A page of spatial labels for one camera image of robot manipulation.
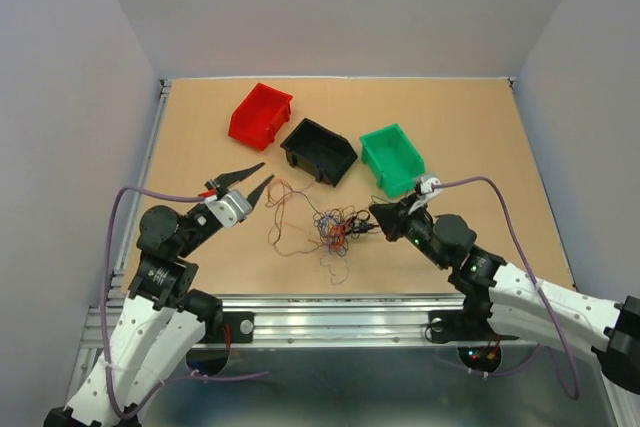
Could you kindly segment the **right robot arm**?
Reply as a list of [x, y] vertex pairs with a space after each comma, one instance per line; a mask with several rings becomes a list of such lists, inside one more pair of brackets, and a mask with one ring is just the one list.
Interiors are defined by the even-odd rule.
[[475, 232], [454, 214], [431, 217], [410, 203], [373, 204], [370, 213], [391, 241], [405, 239], [463, 294], [461, 308], [428, 316], [427, 340], [482, 342], [501, 337], [534, 342], [597, 360], [610, 382], [639, 391], [639, 301], [603, 300], [545, 282], [476, 243]]

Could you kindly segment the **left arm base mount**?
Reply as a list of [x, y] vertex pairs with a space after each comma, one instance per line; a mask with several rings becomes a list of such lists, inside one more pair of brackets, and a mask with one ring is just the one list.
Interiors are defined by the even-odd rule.
[[232, 344], [250, 344], [253, 342], [254, 329], [255, 314], [252, 311], [225, 310], [220, 321], [216, 320], [213, 326], [205, 328], [205, 334], [197, 344], [225, 344], [227, 338]]

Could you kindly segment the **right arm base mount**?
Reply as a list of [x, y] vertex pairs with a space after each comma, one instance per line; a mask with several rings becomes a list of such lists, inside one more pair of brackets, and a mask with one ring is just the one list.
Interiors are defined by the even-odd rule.
[[477, 319], [456, 309], [428, 312], [424, 337], [435, 344], [446, 344], [497, 341], [499, 335], [491, 329], [486, 319]]

